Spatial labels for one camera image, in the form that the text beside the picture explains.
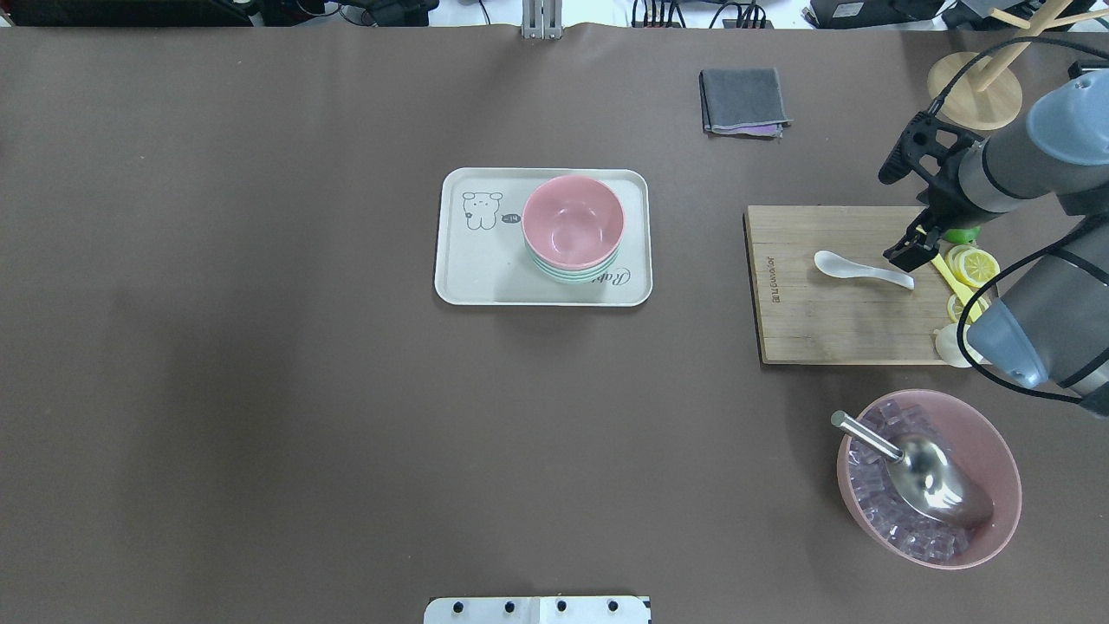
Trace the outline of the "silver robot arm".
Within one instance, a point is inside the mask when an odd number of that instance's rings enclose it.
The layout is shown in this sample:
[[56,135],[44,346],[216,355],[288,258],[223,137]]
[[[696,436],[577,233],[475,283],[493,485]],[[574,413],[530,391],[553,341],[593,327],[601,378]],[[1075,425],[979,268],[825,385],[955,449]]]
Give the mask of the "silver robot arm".
[[969,229],[1054,194],[1079,224],[1019,260],[1019,277],[966,333],[968,347],[1034,393],[1051,380],[1067,400],[1106,416],[1108,242],[1106,71],[1074,78],[983,139],[935,117],[910,117],[879,170],[885,185],[915,172],[924,209],[884,256],[914,272],[946,231]]

